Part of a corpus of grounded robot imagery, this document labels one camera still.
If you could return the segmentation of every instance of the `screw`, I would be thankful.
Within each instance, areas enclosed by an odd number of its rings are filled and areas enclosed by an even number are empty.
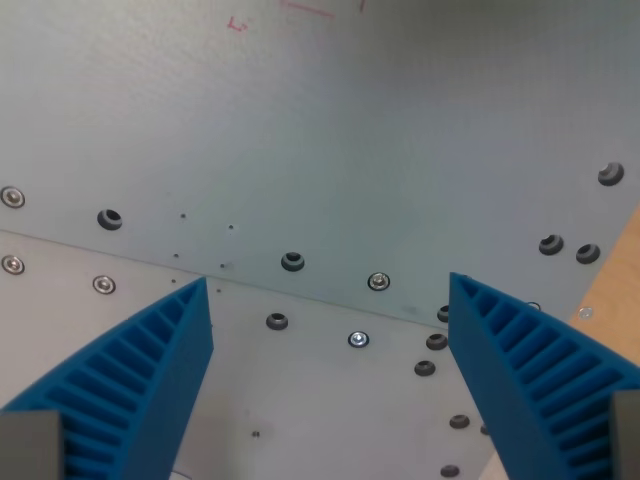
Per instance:
[[[369,335],[364,332],[353,332],[349,335],[349,345],[353,348],[364,348],[369,345]]]
[[[102,295],[109,295],[116,290],[116,282],[111,277],[99,275],[93,279],[93,288]]]
[[[591,307],[582,307],[580,309],[580,311],[578,312],[578,316],[583,320],[587,320],[587,319],[593,317],[593,308],[591,308]]]
[[[4,187],[0,191],[2,203],[10,208],[20,208],[24,205],[24,194],[16,187]]]
[[[20,275],[24,272],[24,263],[15,255],[2,257],[2,268],[11,275]]]
[[[369,277],[369,281],[367,283],[371,290],[379,292],[389,288],[389,285],[391,285],[391,279],[386,273],[377,272]]]

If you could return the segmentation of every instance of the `red marking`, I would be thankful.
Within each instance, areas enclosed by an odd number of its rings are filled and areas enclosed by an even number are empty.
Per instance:
[[[244,23],[242,25],[240,25],[239,27],[237,25],[233,24],[233,17],[231,17],[231,19],[229,20],[229,23],[227,24],[227,28],[231,28],[232,30],[235,30],[236,32],[242,32],[244,30],[246,30],[247,25],[245,25]]]
[[[319,8],[307,7],[306,5],[302,5],[301,3],[289,2],[288,0],[281,0],[280,3],[284,7],[297,8],[298,10],[304,10],[305,12],[314,13],[326,18],[336,18],[336,16],[331,12],[320,10]]]

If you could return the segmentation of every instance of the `wooden surface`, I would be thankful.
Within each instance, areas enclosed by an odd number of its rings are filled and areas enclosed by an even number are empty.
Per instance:
[[[593,315],[580,318],[582,307],[591,307]],[[640,208],[629,220],[569,323],[640,364]],[[479,480],[508,480],[497,453]]]

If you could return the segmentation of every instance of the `metal plate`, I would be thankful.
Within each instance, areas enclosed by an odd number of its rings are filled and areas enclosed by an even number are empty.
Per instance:
[[[0,405],[195,278],[0,233],[5,253],[26,271],[0,271]],[[115,280],[113,294],[93,290],[99,274]],[[493,447],[450,351],[425,347],[439,330],[221,280],[211,279],[209,292],[215,351],[177,472],[192,480],[435,480],[455,464],[459,479],[478,478]],[[287,315],[286,330],[266,327],[272,312]],[[355,330],[370,335],[367,347],[347,344]],[[418,377],[413,367],[425,359],[436,373]],[[471,425],[450,428],[457,414]]]
[[[568,318],[640,198],[638,2],[9,0],[0,22],[0,182],[27,199],[6,230],[436,325],[451,270]]]

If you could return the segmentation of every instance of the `hole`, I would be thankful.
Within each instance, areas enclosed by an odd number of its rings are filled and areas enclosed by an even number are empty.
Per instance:
[[[416,366],[413,367],[413,371],[419,377],[428,377],[436,372],[436,366],[429,360],[422,360],[421,362],[416,363]]]
[[[281,313],[272,313],[267,317],[267,327],[271,330],[284,330],[289,326],[289,319]]]
[[[442,350],[446,348],[447,345],[449,345],[449,340],[441,333],[434,333],[427,338],[427,348],[429,350]]]
[[[564,240],[560,235],[549,235],[540,240],[538,250],[543,255],[555,255],[564,247]]]
[[[282,256],[280,265],[288,272],[299,272],[304,268],[304,258],[297,252],[288,252]]]
[[[600,247],[593,243],[583,245],[576,253],[576,260],[583,265],[589,265],[600,258]]]
[[[460,469],[455,465],[445,465],[440,469],[440,475],[444,478],[454,478],[460,475]]]
[[[612,187],[620,183],[624,177],[624,167],[618,162],[608,163],[598,172],[598,182],[605,187]]]
[[[105,230],[118,230],[122,227],[122,217],[115,210],[102,210],[98,213],[98,225]]]
[[[440,310],[438,310],[436,317],[438,317],[438,320],[440,320],[442,323],[449,323],[449,305],[440,307]]]
[[[451,417],[451,420],[449,420],[449,426],[455,430],[467,428],[470,423],[471,420],[469,420],[469,417],[466,415],[454,415]]]

